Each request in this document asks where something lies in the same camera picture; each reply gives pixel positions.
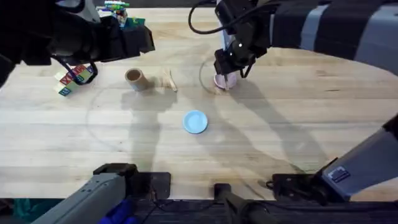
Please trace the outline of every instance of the wooden tabletop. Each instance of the wooden tabletop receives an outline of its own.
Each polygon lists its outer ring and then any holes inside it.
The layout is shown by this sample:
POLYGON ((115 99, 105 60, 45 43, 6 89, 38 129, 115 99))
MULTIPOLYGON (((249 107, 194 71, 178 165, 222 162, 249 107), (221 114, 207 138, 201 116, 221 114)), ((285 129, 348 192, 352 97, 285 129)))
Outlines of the wooden tabletop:
MULTIPOLYGON (((218 26, 198 9, 198 29, 218 26)), ((272 199, 257 182, 274 173, 316 172, 398 111, 398 77, 304 50, 271 49, 229 92, 213 83, 220 34, 196 35, 188 9, 130 9, 146 18, 156 51, 98 63, 94 82, 67 98, 53 90, 62 67, 18 66, 0 90, 0 198, 67 197, 104 163, 172 174, 172 198, 211 198, 227 182, 245 198, 272 199), (156 88, 132 91, 140 68, 156 88), (171 69, 178 92, 162 70, 171 69), (209 119, 202 134, 182 128, 187 111, 209 119)), ((353 200, 398 198, 398 180, 353 200)))

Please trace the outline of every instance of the gray robot arm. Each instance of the gray robot arm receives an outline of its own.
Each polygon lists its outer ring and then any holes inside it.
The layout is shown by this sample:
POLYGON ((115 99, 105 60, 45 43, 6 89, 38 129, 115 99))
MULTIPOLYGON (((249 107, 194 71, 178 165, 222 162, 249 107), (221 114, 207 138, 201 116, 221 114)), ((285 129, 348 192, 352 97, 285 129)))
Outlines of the gray robot arm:
MULTIPOLYGON (((393 1, 218 1, 223 49, 217 73, 250 68, 269 47, 305 49, 383 68, 398 75, 398 4, 393 1), (255 11, 254 16, 245 16, 255 11), (234 22, 236 18, 245 19, 234 22)), ((377 133, 316 174, 274 174, 277 200, 346 202, 372 185, 398 176, 398 115, 377 133)))
POLYGON ((168 172, 138 172, 134 164, 105 164, 93 177, 33 224, 97 224, 125 198, 167 199, 171 175, 168 172))

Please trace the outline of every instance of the brown cup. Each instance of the brown cup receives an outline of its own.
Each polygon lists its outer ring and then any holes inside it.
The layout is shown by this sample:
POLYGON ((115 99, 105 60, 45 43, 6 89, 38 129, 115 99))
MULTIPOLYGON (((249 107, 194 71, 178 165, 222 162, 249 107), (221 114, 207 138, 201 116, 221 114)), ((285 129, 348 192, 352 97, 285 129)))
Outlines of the brown cup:
POLYGON ((133 90, 142 91, 149 86, 148 80, 145 78, 143 72, 138 68, 129 69, 125 74, 125 78, 133 90))

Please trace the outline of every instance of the wooden stick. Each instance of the wooden stick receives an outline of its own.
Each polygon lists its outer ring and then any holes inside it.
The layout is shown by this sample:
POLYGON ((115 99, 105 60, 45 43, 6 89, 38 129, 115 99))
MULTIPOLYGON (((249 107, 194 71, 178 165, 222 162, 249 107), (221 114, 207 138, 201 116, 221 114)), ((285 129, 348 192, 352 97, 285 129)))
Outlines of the wooden stick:
POLYGON ((165 70, 163 70, 163 72, 169 79, 169 83, 170 83, 170 86, 172 87, 173 91, 177 92, 178 90, 177 90, 177 86, 175 85, 175 82, 172 77, 172 71, 169 69, 169 72, 166 72, 166 69, 165 69, 165 70))

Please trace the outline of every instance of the small blue dish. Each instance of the small blue dish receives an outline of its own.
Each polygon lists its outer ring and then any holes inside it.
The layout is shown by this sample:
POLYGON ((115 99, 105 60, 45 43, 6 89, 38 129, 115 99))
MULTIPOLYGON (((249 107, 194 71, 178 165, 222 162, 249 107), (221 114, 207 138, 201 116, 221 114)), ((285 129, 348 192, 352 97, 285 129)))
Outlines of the small blue dish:
POLYGON ((182 121, 182 124, 189 133, 199 134, 207 128, 206 115, 198 110, 189 111, 182 121))

